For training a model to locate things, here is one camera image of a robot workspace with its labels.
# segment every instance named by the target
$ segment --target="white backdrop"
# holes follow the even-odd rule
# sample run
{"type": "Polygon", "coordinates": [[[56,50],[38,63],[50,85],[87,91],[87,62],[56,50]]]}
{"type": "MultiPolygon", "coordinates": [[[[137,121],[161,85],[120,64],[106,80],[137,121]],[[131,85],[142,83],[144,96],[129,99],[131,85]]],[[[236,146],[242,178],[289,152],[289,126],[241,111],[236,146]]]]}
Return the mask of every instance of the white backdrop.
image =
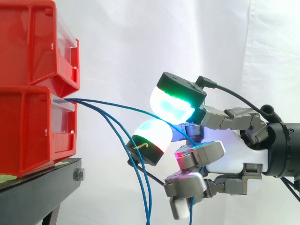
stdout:
{"type": "MultiPolygon", "coordinates": [[[[286,122],[300,122],[300,5],[297,0],[56,0],[80,40],[81,88],[73,97],[151,111],[149,98],[163,71],[195,81],[206,76],[257,106],[271,104],[286,122]]],[[[207,105],[244,106],[218,90],[207,105]]],[[[148,117],[103,106],[132,134],[148,117]]],[[[156,167],[176,172],[172,143],[156,167]]],[[[60,208],[58,225],[145,224],[134,170],[117,137],[96,112],[79,106],[77,157],[86,179],[60,208]]],[[[164,189],[150,181],[153,225],[175,221],[164,189]]],[[[265,225],[298,221],[299,204],[280,180],[263,177],[247,196],[218,194],[194,208],[193,224],[265,225]]]]}

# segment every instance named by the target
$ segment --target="transparent drawer front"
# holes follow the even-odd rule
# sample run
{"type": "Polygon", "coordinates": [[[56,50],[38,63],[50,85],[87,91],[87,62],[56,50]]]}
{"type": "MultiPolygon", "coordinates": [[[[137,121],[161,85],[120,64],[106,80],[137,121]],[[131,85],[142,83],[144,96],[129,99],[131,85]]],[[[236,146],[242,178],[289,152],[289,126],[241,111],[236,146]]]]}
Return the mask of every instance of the transparent drawer front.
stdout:
{"type": "Polygon", "coordinates": [[[71,64],[71,49],[77,47],[77,41],[59,14],[57,14],[57,44],[61,55],[71,64]]]}
{"type": "Polygon", "coordinates": [[[69,131],[69,113],[74,112],[74,104],[52,95],[52,132],[72,133],[69,131]]]}

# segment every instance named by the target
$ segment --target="screw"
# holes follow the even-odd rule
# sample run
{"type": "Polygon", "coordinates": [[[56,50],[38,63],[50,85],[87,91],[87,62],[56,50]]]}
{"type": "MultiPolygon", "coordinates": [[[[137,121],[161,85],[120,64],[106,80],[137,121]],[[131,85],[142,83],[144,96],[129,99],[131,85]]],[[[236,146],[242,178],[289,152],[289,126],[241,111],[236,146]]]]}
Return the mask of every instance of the screw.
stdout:
{"type": "Polygon", "coordinates": [[[79,169],[79,168],[74,169],[73,180],[83,181],[84,177],[85,177],[85,169],[79,169]]]}

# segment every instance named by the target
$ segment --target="red storage bin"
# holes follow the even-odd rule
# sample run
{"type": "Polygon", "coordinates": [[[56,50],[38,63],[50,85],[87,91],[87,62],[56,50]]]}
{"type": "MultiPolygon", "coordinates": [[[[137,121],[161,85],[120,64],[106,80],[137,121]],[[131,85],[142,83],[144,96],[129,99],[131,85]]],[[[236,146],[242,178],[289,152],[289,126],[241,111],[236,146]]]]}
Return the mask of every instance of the red storage bin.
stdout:
{"type": "Polygon", "coordinates": [[[0,86],[0,174],[22,177],[76,153],[77,105],[43,86],[0,86]]]}
{"type": "Polygon", "coordinates": [[[42,85],[65,97],[79,90],[79,42],[52,0],[0,0],[1,85],[42,85]]]}

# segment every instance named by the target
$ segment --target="blue cable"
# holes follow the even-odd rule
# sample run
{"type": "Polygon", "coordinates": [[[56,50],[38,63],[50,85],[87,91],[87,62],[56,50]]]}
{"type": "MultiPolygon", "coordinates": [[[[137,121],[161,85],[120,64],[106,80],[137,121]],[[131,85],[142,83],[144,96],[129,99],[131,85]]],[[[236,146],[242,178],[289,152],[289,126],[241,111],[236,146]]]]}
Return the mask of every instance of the blue cable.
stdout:
{"type": "MultiPolygon", "coordinates": [[[[108,120],[107,117],[109,117],[110,119],[112,119],[115,123],[117,123],[117,124],[120,126],[120,128],[124,131],[124,133],[127,135],[127,137],[128,137],[128,138],[131,140],[131,142],[133,143],[133,145],[136,147],[136,143],[134,142],[134,140],[132,139],[132,137],[130,136],[130,134],[129,134],[129,133],[127,132],[127,130],[119,123],[119,121],[117,121],[113,116],[111,116],[110,114],[108,114],[108,113],[105,112],[104,110],[102,110],[102,109],[100,109],[100,108],[98,108],[98,107],[96,107],[96,106],[94,106],[94,105],[91,105],[91,104],[82,102],[82,101],[80,101],[80,100],[74,100],[74,99],[73,99],[72,101],[73,101],[73,102],[77,102],[77,103],[79,103],[79,104],[82,104],[82,105],[84,105],[84,106],[86,106],[86,107],[88,107],[88,108],[91,108],[91,109],[97,111],[98,113],[100,113],[100,114],[107,120],[107,122],[109,123],[109,125],[110,125],[111,127],[112,127],[113,125],[111,124],[111,122],[108,120]]],[[[139,151],[138,149],[137,149],[136,151],[137,151],[138,157],[139,157],[139,159],[140,159],[140,161],[141,161],[142,168],[143,168],[143,173],[144,173],[145,180],[146,180],[146,183],[147,183],[148,195],[149,195],[149,210],[148,210],[148,208],[147,208],[147,199],[146,199],[146,198],[144,198],[144,200],[145,200],[144,203],[146,203],[146,208],[145,208],[145,210],[148,212],[148,216],[149,216],[149,218],[150,218],[150,215],[151,215],[151,209],[152,209],[152,194],[151,194],[151,187],[150,187],[150,183],[149,183],[149,180],[148,180],[148,176],[147,176],[147,172],[146,172],[146,167],[145,167],[143,158],[142,158],[142,156],[141,156],[141,154],[140,154],[140,151],[139,151]]],[[[133,159],[131,160],[131,163],[134,165],[134,168],[135,168],[135,170],[136,170],[137,167],[136,167],[136,165],[135,165],[133,159]]],[[[150,219],[148,219],[148,218],[147,218],[147,224],[150,225],[150,219]]]]}
{"type": "MultiPolygon", "coordinates": [[[[120,107],[120,108],[124,108],[124,109],[134,110],[134,111],[137,111],[137,112],[144,113],[144,114],[147,114],[149,116],[152,116],[152,117],[154,117],[156,119],[162,120],[161,118],[159,118],[158,116],[156,116],[156,115],[154,115],[154,114],[152,114],[150,112],[147,112],[147,111],[144,111],[144,110],[141,110],[141,109],[137,109],[137,108],[133,108],[133,107],[129,107],[129,106],[125,106],[125,105],[119,105],[119,104],[115,104],[115,103],[97,101],[97,100],[92,100],[92,99],[84,99],[84,98],[65,98],[65,100],[67,100],[67,101],[77,100],[77,101],[84,101],[84,102],[100,103],[100,104],[104,104],[104,105],[112,105],[112,106],[116,106],[116,107],[120,107]]],[[[181,133],[183,136],[185,136],[193,145],[197,145],[197,143],[192,138],[190,138],[189,136],[187,136],[187,134],[183,133],[176,126],[174,126],[173,124],[171,124],[171,123],[169,123],[169,122],[167,122],[165,120],[162,120],[162,121],[166,122],[171,127],[173,127],[175,130],[177,130],[179,133],[181,133]]]]}
{"type": "Polygon", "coordinates": [[[193,205],[194,205],[194,202],[195,202],[195,196],[192,197],[192,200],[191,200],[191,206],[190,206],[190,216],[189,216],[189,225],[192,225],[193,223],[193,205]]]}

